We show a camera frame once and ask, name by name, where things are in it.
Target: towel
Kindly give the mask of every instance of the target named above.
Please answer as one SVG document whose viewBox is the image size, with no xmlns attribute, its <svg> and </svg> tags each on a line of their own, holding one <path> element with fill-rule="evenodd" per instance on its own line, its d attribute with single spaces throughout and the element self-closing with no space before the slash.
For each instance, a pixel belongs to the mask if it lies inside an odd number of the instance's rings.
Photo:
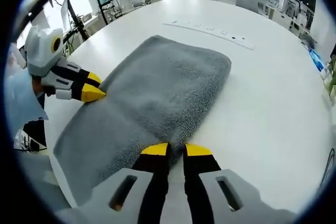
<svg viewBox="0 0 336 224">
<path fill-rule="evenodd" d="M 225 55 L 160 36 L 142 43 L 102 82 L 106 97 L 84 104 L 54 148 L 78 206 L 149 145 L 169 142 L 173 166 L 231 69 Z"/>
</svg>

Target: yellow fingertip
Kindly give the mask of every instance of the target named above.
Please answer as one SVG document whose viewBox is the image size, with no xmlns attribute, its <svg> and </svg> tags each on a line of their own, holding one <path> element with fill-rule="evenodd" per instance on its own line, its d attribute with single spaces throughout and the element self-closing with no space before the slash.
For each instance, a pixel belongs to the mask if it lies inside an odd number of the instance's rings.
<svg viewBox="0 0 336 224">
<path fill-rule="evenodd" d="M 89 72 L 88 78 L 101 83 L 100 78 L 95 73 Z"/>
<path fill-rule="evenodd" d="M 141 154 L 165 156 L 166 151 L 167 151 L 167 146 L 168 146 L 168 143 L 151 145 L 151 146 L 148 146 L 146 149 L 144 149 L 141 152 Z"/>
<path fill-rule="evenodd" d="M 97 89 L 96 87 L 85 83 L 82 88 L 82 94 L 80 100 L 83 102 L 93 102 L 102 99 L 105 96 L 106 93 L 104 93 L 100 89 Z"/>
<path fill-rule="evenodd" d="M 187 148 L 188 156 L 205 156 L 205 155 L 212 155 L 212 152 L 202 146 L 198 146 L 196 144 L 185 144 Z"/>
</svg>

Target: window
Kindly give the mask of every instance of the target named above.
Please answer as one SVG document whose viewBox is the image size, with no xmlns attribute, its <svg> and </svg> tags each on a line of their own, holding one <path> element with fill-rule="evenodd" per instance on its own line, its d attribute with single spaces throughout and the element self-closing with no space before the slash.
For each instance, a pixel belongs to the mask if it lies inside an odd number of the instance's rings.
<svg viewBox="0 0 336 224">
<path fill-rule="evenodd" d="M 20 36 L 17 38 L 17 44 L 16 44 L 16 47 L 17 48 L 21 48 L 25 42 L 26 42 L 26 38 L 28 36 L 28 33 L 30 31 L 30 28 L 31 28 L 31 23 L 29 22 L 26 27 L 23 29 L 22 33 L 20 34 Z"/>
<path fill-rule="evenodd" d="M 60 5 L 63 4 L 64 0 L 56 0 Z M 61 17 L 61 6 L 53 0 L 52 7 L 48 2 L 44 6 L 44 14 L 48 20 L 48 24 L 51 28 L 63 28 L 62 17 Z M 73 11 L 76 15 L 86 15 L 92 13 L 92 8 L 89 0 L 70 0 L 73 7 Z"/>
</svg>

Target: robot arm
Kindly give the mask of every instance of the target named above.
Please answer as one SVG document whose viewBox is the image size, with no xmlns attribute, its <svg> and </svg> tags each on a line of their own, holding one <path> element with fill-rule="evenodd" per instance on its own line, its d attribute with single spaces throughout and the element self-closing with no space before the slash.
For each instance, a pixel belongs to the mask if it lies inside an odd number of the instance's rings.
<svg viewBox="0 0 336 224">
<path fill-rule="evenodd" d="M 81 69 L 62 56 L 62 29 L 39 29 L 33 26 L 25 48 L 29 73 L 41 77 L 42 85 L 55 88 L 56 98 L 91 102 L 106 95 L 99 90 L 101 80 L 97 75 Z"/>
</svg>

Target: desk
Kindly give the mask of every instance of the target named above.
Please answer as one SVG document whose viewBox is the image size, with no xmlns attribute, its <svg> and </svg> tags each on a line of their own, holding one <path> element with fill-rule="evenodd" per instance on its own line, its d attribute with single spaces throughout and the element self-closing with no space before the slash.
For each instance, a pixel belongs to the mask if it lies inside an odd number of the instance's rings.
<svg viewBox="0 0 336 224">
<path fill-rule="evenodd" d="M 249 50 L 190 29 L 162 25 L 189 20 L 222 27 L 253 43 Z M 163 0 L 104 27 L 69 58 L 101 79 L 144 40 L 161 35 L 227 55 L 232 70 L 191 143 L 212 150 L 222 169 L 254 185 L 274 208 L 301 210 L 315 195 L 332 146 L 329 108 L 319 73 L 300 40 L 270 19 L 207 0 Z M 82 105 L 46 98 L 50 161 L 65 197 L 76 203 L 53 156 L 55 142 Z M 181 168 L 181 162 L 173 170 Z"/>
</svg>

